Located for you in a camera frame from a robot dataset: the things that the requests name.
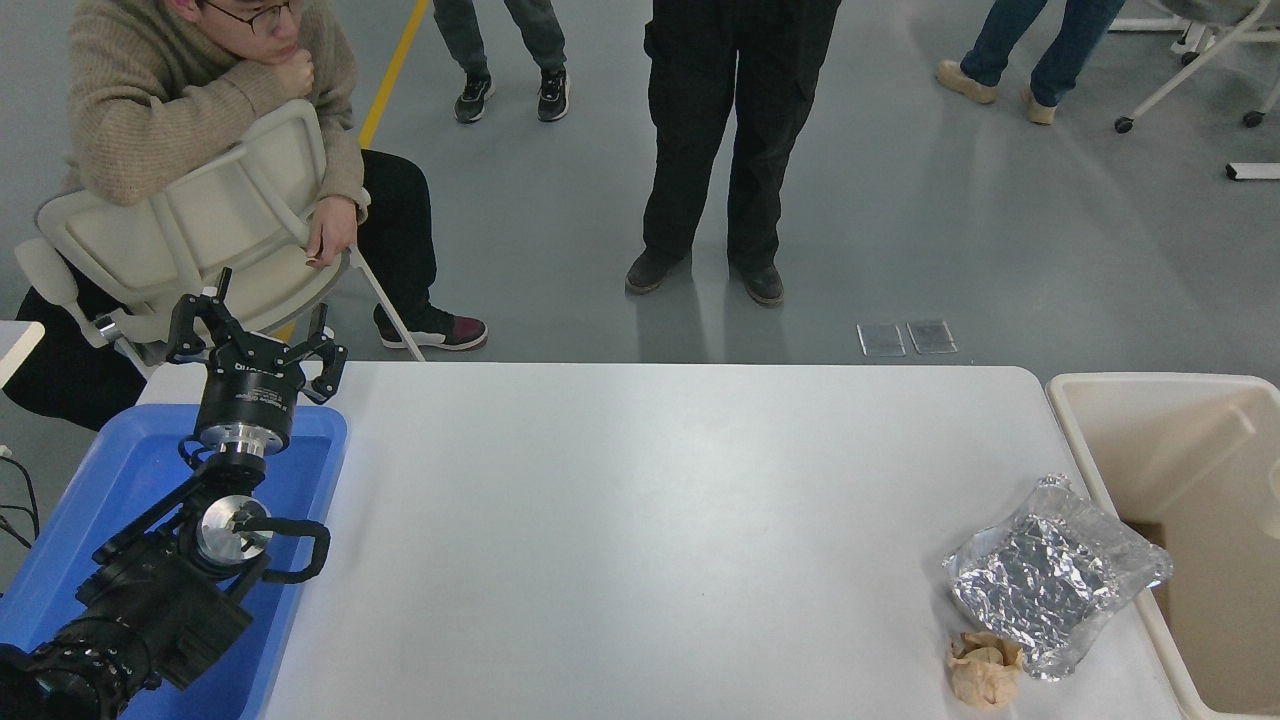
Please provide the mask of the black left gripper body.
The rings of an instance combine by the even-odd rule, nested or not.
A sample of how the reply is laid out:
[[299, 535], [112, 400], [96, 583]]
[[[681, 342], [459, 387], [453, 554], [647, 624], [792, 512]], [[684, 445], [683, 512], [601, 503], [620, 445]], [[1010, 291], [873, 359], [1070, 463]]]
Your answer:
[[285, 345], [275, 338], [248, 338], [246, 346], [228, 340], [212, 348], [198, 432], [234, 424], [292, 432], [303, 374], [283, 363], [285, 354]]

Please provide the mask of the person's left hand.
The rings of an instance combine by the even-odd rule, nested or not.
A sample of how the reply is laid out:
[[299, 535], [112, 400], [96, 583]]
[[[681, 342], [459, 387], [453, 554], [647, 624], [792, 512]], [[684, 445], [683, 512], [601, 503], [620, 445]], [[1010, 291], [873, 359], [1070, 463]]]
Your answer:
[[305, 249], [308, 266], [330, 266], [356, 242], [357, 210], [356, 202], [346, 196], [328, 196], [317, 201]]

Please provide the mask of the person's right hand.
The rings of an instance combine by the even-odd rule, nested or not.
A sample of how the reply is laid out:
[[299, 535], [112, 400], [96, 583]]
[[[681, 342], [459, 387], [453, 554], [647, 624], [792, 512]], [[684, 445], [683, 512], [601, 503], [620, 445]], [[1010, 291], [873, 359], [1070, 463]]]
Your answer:
[[271, 65], [287, 99], [306, 99], [314, 90], [312, 55], [301, 46], [288, 47]]

